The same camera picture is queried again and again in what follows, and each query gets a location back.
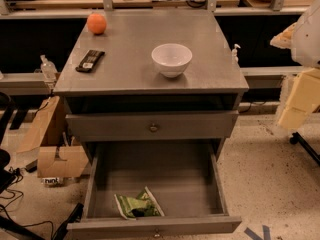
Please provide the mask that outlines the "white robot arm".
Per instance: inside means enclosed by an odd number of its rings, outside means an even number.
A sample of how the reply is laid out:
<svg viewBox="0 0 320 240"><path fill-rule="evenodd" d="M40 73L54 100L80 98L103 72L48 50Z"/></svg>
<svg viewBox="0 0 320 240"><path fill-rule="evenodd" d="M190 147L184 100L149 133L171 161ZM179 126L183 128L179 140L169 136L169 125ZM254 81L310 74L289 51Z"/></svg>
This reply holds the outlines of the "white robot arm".
<svg viewBox="0 0 320 240"><path fill-rule="evenodd" d="M292 60L303 67L293 79L278 119L281 127L298 129L320 106L320 0L314 0L300 18L274 36L270 44L289 49Z"/></svg>

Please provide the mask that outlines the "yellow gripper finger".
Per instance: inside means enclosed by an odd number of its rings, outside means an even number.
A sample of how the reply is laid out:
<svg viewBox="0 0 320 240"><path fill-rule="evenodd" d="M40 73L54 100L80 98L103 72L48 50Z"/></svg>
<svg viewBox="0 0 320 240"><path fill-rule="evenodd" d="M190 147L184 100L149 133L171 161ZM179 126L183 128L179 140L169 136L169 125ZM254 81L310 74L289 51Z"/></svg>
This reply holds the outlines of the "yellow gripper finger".
<svg viewBox="0 0 320 240"><path fill-rule="evenodd" d="M320 107L320 70L305 68L293 79L293 86L278 125L298 129L307 117Z"/></svg>

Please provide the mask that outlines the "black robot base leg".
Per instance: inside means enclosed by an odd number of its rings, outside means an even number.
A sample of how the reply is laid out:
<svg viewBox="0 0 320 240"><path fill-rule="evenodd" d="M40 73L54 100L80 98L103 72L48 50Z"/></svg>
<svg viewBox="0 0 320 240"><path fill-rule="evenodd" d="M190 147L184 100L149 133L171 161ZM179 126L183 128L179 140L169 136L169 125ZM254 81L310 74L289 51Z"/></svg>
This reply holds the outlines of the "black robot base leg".
<svg viewBox="0 0 320 240"><path fill-rule="evenodd" d="M308 144L308 142L298 133L294 132L289 139L292 145L299 143L312 159L320 166L320 155Z"/></svg>

